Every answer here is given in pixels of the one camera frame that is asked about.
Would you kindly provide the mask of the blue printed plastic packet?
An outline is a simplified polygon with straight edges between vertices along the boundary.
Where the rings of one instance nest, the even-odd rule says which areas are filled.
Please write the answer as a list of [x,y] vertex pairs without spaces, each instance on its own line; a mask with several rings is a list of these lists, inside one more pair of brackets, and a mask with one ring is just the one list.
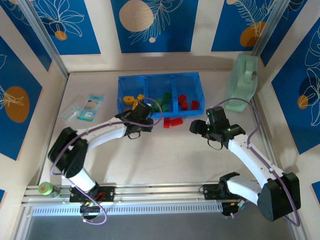
[[103,96],[89,95],[76,118],[82,121],[92,122],[103,100]]

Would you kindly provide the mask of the blue three-compartment plastic bin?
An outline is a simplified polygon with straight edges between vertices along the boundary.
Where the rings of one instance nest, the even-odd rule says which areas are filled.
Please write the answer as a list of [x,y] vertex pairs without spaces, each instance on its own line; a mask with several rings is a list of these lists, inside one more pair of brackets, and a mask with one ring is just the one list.
[[[139,94],[144,97],[157,100],[164,99],[164,94],[171,94],[169,103],[162,102],[168,107],[168,111],[163,113],[164,117],[184,118],[199,116],[204,113],[205,96],[198,72],[183,73],[163,73],[128,75],[118,78],[117,90],[117,110],[118,113],[124,112],[129,108],[124,104],[124,96],[137,97]],[[182,111],[178,97],[184,94],[188,102],[188,110]],[[198,110],[192,110],[192,101],[198,101]]]

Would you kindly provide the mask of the light green tape dispenser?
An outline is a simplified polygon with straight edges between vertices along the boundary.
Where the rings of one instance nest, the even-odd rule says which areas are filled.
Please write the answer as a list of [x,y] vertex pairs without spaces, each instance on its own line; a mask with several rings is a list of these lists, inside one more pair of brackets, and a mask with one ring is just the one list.
[[242,112],[254,96],[258,85],[258,57],[239,54],[229,75],[225,108]]

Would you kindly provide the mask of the clear plastic packet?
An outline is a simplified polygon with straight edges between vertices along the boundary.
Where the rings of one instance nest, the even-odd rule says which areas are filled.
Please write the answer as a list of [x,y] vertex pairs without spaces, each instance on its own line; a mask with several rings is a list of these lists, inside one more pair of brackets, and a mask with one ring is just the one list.
[[70,105],[64,112],[60,114],[60,118],[68,122],[80,112],[80,109],[76,105]]

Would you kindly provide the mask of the green tape roll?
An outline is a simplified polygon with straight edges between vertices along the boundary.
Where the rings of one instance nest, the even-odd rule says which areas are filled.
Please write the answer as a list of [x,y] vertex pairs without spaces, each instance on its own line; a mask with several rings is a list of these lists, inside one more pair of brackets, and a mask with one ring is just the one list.
[[61,195],[61,188],[45,181],[38,186],[38,192],[49,198],[58,198]]

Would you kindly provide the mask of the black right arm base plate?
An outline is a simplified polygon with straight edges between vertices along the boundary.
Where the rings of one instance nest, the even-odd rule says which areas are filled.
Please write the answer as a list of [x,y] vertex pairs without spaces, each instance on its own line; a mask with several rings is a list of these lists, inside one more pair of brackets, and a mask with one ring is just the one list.
[[239,200],[241,197],[227,191],[223,184],[204,184],[202,186],[205,200]]

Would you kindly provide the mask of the aluminium mounting rail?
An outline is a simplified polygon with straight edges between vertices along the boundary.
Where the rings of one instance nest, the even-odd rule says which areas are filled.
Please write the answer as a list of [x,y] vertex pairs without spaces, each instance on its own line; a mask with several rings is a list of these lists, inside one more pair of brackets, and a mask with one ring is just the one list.
[[[202,183],[118,184],[114,187],[113,202],[115,204],[204,202],[205,196],[199,191],[202,185]],[[38,192],[36,186],[27,186],[21,203],[62,203],[70,198],[69,188],[69,185],[62,185],[59,198],[47,198]]]

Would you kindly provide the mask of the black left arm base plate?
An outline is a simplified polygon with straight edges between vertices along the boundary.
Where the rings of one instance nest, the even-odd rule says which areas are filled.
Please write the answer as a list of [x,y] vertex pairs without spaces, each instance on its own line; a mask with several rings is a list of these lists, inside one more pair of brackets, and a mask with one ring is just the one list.
[[84,203],[91,201],[90,198],[94,199],[97,202],[113,202],[115,196],[115,187],[114,186],[95,186],[89,192],[82,193],[76,187],[70,187],[70,203]]

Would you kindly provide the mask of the blue floral wall panel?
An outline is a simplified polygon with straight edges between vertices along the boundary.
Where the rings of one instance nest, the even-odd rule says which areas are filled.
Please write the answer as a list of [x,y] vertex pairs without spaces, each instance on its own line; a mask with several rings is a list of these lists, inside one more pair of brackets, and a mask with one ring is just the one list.
[[16,161],[42,86],[0,36],[0,154]]
[[110,0],[123,54],[191,51],[199,0]]
[[52,59],[24,15],[18,0],[0,0],[0,6],[48,72]]
[[60,55],[101,53],[85,0],[34,0],[32,6]]
[[224,0],[211,51],[251,51],[279,1]]
[[297,151],[320,144],[320,18],[271,82]]

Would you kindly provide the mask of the aluminium frame post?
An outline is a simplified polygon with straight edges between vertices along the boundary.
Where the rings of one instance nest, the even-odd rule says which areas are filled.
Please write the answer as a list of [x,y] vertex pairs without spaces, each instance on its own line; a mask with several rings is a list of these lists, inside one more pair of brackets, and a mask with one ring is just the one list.
[[262,30],[261,35],[259,36],[251,55],[259,57],[266,47],[266,44],[270,40],[276,26],[278,25],[283,13],[289,5],[290,0],[277,0],[274,6],[274,9],[271,11],[268,20]]
[[54,45],[50,35],[48,34],[48,31],[46,30],[44,24],[39,18],[32,3],[29,0],[17,0],[17,2],[26,19],[28,20],[30,26],[32,27],[33,31],[40,40],[41,44],[49,54],[54,64],[56,65],[57,69],[65,79],[68,79],[69,71],[63,63],[56,46]]

